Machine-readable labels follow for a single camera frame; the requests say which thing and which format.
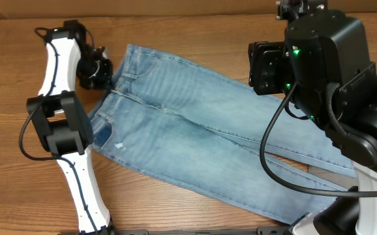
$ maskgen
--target light blue jeans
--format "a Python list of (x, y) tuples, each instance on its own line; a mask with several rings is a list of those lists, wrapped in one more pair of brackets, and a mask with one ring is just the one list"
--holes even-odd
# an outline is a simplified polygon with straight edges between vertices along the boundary
[[(114, 80), (115, 90), (90, 114), (93, 147), (107, 158), (284, 223), (334, 201), (287, 189), (262, 169), (260, 140), (280, 104), (278, 98), (257, 96), (215, 71), (135, 45), (128, 46)], [(286, 113), (273, 128), (266, 150), (355, 176), (351, 161), (323, 131)], [(292, 183), (345, 190), (270, 155), (266, 158), (272, 171)]]

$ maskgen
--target wooden table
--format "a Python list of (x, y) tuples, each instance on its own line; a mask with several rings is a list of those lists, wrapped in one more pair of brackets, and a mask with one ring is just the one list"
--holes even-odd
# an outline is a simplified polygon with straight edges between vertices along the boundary
[[(377, 13), (352, 14), (363, 20), (372, 60), (377, 62)], [(274, 15), (124, 17), (80, 19), (107, 46), (117, 67), (128, 43), (164, 50), (246, 82), (248, 43), (283, 40), (285, 22)], [(26, 99), (37, 95), (46, 50), (33, 29), (58, 27), (64, 19), (0, 20), (0, 234), (56, 234), (77, 229), (74, 205), (55, 162), (34, 162), (18, 149)], [(77, 87), (85, 109), (102, 92)], [(32, 127), (25, 147), (47, 156)], [(277, 223), (197, 193), (131, 172), (94, 154), (102, 198), (120, 229), (148, 230), (256, 228)]]

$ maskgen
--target jeans seam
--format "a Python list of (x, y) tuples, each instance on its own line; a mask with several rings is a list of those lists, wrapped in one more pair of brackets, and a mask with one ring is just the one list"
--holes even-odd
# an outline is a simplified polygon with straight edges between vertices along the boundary
[[(245, 146), (241, 146), (241, 145), (238, 145), (238, 146), (239, 146), (240, 148), (245, 148), (247, 151), (250, 151), (250, 152), (252, 152), (253, 154), (256, 154), (256, 155), (258, 154), (258, 153), (256, 153), (255, 151), (252, 151), (251, 149), (246, 148)], [(280, 167), (285, 168), (286, 170), (289, 170), (289, 171), (291, 171), (291, 172), (295, 172), (296, 174), (299, 174), (299, 175), (303, 176), (304, 178), (307, 178), (307, 179), (309, 179), (309, 180), (316, 181), (316, 182), (318, 182), (318, 183), (320, 183), (320, 184), (322, 184), (322, 185), (325, 185), (325, 186), (328, 186), (328, 187), (332, 187), (332, 188), (334, 188), (334, 189), (338, 189), (337, 187), (334, 187), (334, 186), (328, 185), (328, 184), (326, 184), (326, 183), (324, 183), (324, 182), (322, 182), (322, 181), (316, 180), (316, 179), (312, 179), (311, 177), (309, 177), (309, 176), (305, 176), (305, 175), (301, 174), (300, 172), (298, 172), (298, 171), (296, 171), (296, 170), (293, 170), (293, 169), (287, 168), (287, 167), (285, 167), (285, 166), (283, 166), (283, 165), (281, 165), (281, 164), (278, 164), (278, 163), (276, 163), (275, 161), (269, 159), (268, 157), (265, 157), (265, 159), (268, 160), (268, 161), (270, 161), (270, 162), (272, 162), (272, 163), (274, 163), (274, 164), (276, 164), (276, 165), (278, 165), (278, 166), (280, 166)]]
[[(218, 131), (218, 130), (216, 130), (216, 129), (214, 129), (214, 128), (211, 128), (211, 127), (206, 127), (206, 126), (203, 126), (203, 127), (206, 128), (206, 129), (208, 129), (208, 130), (210, 130), (210, 131), (216, 132), (216, 133), (226, 134), (226, 135), (228, 135), (228, 136), (233, 136), (233, 137), (236, 137), (236, 138), (240, 138), (240, 139), (243, 139), (243, 140), (247, 140), (247, 141), (249, 141), (249, 142), (254, 142), (254, 143), (257, 143), (257, 144), (261, 144), (260, 141), (252, 140), (252, 139), (245, 138), (245, 137), (241, 137), (241, 136), (237, 136), (237, 135), (235, 135), (235, 134), (225, 133), (224, 131)], [(339, 167), (339, 168), (343, 168), (343, 169), (345, 169), (345, 170), (351, 170), (352, 172), (355, 172), (354, 169), (346, 168), (346, 167), (344, 167), (344, 166), (339, 166), (339, 165), (334, 164), (334, 163), (329, 163), (329, 162), (327, 162), (327, 161), (322, 161), (322, 160), (319, 160), (319, 159), (315, 159), (315, 158), (312, 158), (312, 157), (308, 157), (308, 156), (306, 156), (306, 155), (304, 155), (304, 154), (296, 153), (296, 152), (294, 152), (294, 151), (290, 151), (290, 150), (288, 150), (288, 149), (284, 149), (284, 148), (281, 148), (281, 147), (278, 147), (278, 146), (273, 146), (273, 145), (271, 145), (271, 144), (266, 144), (266, 146), (269, 146), (269, 147), (272, 147), (272, 148), (275, 148), (275, 149), (278, 149), (278, 150), (281, 150), (281, 151), (285, 151), (285, 152), (288, 152), (288, 153), (293, 153), (293, 154), (296, 154), (296, 155), (300, 155), (300, 156), (302, 156), (302, 157), (306, 157), (306, 158), (309, 158), (309, 159), (312, 159), (312, 160), (315, 160), (315, 161), (320, 161), (320, 162), (322, 162), (322, 163), (327, 163), (327, 164), (329, 164), (329, 165), (333, 165), (333, 166), (336, 166), (336, 167)]]
[(130, 74), (128, 72), (122, 72), (122, 75), (129, 77), (129, 78), (132, 78), (132, 79), (138, 79), (139, 77), (142, 77), (142, 76), (145, 76), (146, 74), (149, 74), (155, 68), (155, 65), (157, 65), (157, 63), (158, 63), (158, 58), (154, 58), (152, 65), (150, 65), (149, 68), (146, 71), (144, 71), (142, 74), (135, 75), (135, 74)]
[(120, 92), (115, 91), (115, 90), (112, 90), (112, 92), (114, 92), (114, 93), (116, 93), (116, 94), (118, 94), (120, 96), (123, 96), (125, 98), (128, 98), (128, 99), (130, 99), (132, 101), (138, 102), (138, 103), (140, 103), (140, 104), (142, 104), (144, 106), (147, 106), (147, 107), (150, 107), (150, 108), (154, 108), (154, 109), (156, 109), (158, 111), (164, 112), (166, 114), (180, 116), (179, 114), (176, 114), (175, 112), (172, 112), (171, 110), (169, 110), (167, 108), (159, 108), (158, 106), (155, 106), (154, 104), (149, 104), (149, 103), (147, 103), (147, 102), (145, 102), (145, 101), (143, 101), (141, 99), (137, 99), (139, 97), (135, 97), (133, 95), (131, 96), (131, 95), (128, 95), (128, 94), (120, 93)]
[[(96, 115), (98, 115), (98, 112), (96, 112), (96, 114), (94, 115), (94, 117), (90, 120), (90, 122), (92, 122), (93, 120), (96, 120)], [(93, 133), (97, 133), (99, 130), (101, 130), (101, 128), (103, 128), (104, 127), (104, 125), (103, 125), (103, 123), (102, 122), (100, 122), (101, 124), (99, 124), (99, 123), (97, 123), (98, 125), (97, 125), (97, 127), (96, 128), (93, 128)]]

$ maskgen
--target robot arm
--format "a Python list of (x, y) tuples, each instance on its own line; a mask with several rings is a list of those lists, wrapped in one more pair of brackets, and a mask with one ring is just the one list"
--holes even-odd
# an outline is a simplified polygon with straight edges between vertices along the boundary
[[(93, 131), (75, 96), (76, 77), (91, 89), (111, 86), (112, 64), (103, 48), (85, 43), (86, 29), (77, 21), (45, 29), (48, 63), (38, 97), (28, 99), (31, 120), (46, 151), (52, 153), (67, 179), (78, 215), (80, 234), (114, 234), (110, 213), (103, 203), (91, 161)], [(66, 119), (49, 122), (48, 117)]]
[[(257, 95), (285, 93), (260, 149), (264, 170), (283, 186), (325, 196), (346, 196), (326, 211), (305, 216), (289, 234), (377, 234), (377, 74), (363, 24), (326, 0), (277, 1), (287, 20), (284, 42), (249, 45), (250, 80)], [(292, 185), (274, 175), (264, 159), (265, 140), (292, 102), (353, 161), (359, 191), (321, 191)]]

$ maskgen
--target jeans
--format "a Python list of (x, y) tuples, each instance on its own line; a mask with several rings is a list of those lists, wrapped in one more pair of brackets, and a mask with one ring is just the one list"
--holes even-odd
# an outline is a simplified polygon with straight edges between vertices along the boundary
[[(90, 114), (93, 147), (107, 158), (284, 223), (334, 201), (287, 189), (260, 165), (260, 140), (280, 99), (257, 96), (251, 88), (215, 71), (135, 45), (128, 46), (114, 82), (115, 89)], [(312, 121), (294, 119), (285, 112), (271, 132), (266, 151), (355, 176), (351, 161), (323, 131)], [(271, 155), (265, 157), (270, 169), (284, 180), (345, 190)]]

